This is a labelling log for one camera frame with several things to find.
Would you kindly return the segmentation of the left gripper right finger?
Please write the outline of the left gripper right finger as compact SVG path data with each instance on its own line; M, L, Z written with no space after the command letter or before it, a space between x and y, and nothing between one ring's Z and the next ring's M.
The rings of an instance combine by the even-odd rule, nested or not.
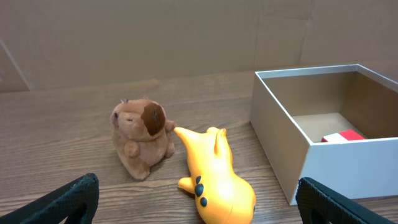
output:
M303 224L394 224L310 177L295 196Z

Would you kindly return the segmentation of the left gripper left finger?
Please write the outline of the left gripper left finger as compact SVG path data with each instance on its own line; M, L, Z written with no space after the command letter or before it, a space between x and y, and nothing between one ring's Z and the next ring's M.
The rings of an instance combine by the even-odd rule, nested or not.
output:
M91 224L99 203L99 180L87 173L1 217L1 223Z

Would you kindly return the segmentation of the colourful puzzle cube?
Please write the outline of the colourful puzzle cube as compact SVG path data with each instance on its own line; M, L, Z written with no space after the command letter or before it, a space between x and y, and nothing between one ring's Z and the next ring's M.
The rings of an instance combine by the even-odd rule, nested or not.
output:
M353 129L347 129L338 133L329 134L322 137L321 142L345 142L364 140L365 137L357 133Z

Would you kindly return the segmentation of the brown capybara plush toy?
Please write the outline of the brown capybara plush toy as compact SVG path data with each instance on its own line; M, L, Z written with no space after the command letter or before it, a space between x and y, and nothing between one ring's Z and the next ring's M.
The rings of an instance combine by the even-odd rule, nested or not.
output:
M110 116L111 137L123 166L136 180L150 175L150 168L175 153L175 121L150 99L121 100Z

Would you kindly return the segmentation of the yellow rubber dolphin toy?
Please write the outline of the yellow rubber dolphin toy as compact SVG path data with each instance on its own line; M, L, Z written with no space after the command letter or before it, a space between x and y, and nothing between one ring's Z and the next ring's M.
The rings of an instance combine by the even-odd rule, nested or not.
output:
M185 145L188 177L178 188L195 196L195 205L205 223L251 223L256 194L233 169L233 154L226 130L210 127L204 133L177 127Z

